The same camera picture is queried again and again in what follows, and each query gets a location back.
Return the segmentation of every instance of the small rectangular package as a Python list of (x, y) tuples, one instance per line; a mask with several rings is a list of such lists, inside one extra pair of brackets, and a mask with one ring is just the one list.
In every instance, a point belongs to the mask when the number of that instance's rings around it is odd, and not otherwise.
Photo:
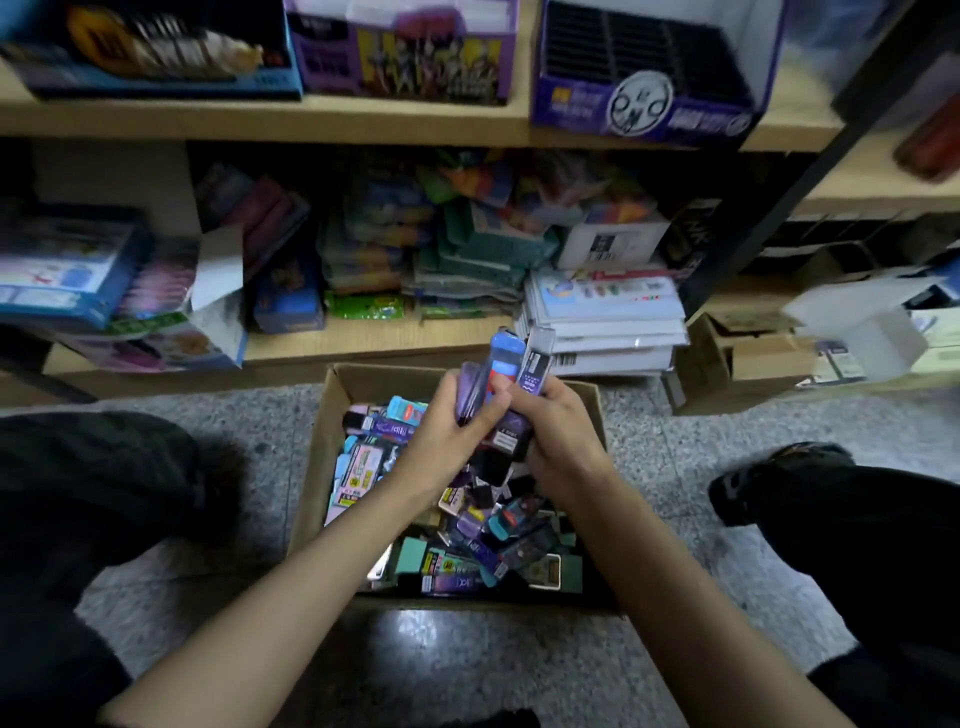
[(0, 56), (43, 98), (302, 95), (282, 0), (3, 0)]
[(139, 210), (40, 206), (0, 231), (0, 320), (102, 330), (153, 245)]
[(286, 0), (311, 93), (505, 104), (520, 0)]
[(267, 265), (256, 281), (253, 318), (264, 333), (319, 331), (324, 327), (317, 254), (298, 246)]

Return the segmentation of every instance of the black pants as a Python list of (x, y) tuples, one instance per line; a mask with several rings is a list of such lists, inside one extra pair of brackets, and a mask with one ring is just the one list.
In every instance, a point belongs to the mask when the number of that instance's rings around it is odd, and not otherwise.
[(799, 453), (757, 466), (744, 498), (860, 642), (811, 681), (861, 728), (960, 725), (960, 487)]
[(105, 567), (194, 527), (205, 498), (198, 443), (160, 418), (0, 420), (0, 724), (92, 724), (128, 686), (74, 610)]

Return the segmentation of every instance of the black metal frame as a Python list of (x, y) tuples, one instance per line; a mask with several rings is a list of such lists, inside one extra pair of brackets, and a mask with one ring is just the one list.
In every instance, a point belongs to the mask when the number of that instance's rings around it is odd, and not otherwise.
[(753, 205), (736, 227), (721, 231), (680, 296), (687, 316), (707, 302), (717, 285), (743, 270), (794, 208), (926, 69), (960, 43), (960, 0), (916, 0), (874, 53), (833, 100), (846, 126), (813, 161), (787, 155), (766, 185), (769, 195)]

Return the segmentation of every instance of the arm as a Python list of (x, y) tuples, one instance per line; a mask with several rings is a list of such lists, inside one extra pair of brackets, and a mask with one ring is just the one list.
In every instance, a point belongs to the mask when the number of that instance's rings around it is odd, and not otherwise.
[(572, 390), (550, 377), (544, 398), (509, 391), (538, 436), (537, 482), (573, 520), (691, 726), (852, 726), (617, 474)]
[(392, 473), (101, 711), (137, 728), (266, 728), (374, 562), (463, 467), (510, 403), (466, 427), (444, 377)]

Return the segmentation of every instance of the cartoon artwork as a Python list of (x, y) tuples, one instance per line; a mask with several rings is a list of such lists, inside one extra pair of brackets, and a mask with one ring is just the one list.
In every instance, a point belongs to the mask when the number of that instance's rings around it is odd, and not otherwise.
[(450, 29), (357, 33), (363, 86), (374, 96), (493, 103), (500, 40), (456, 36)]

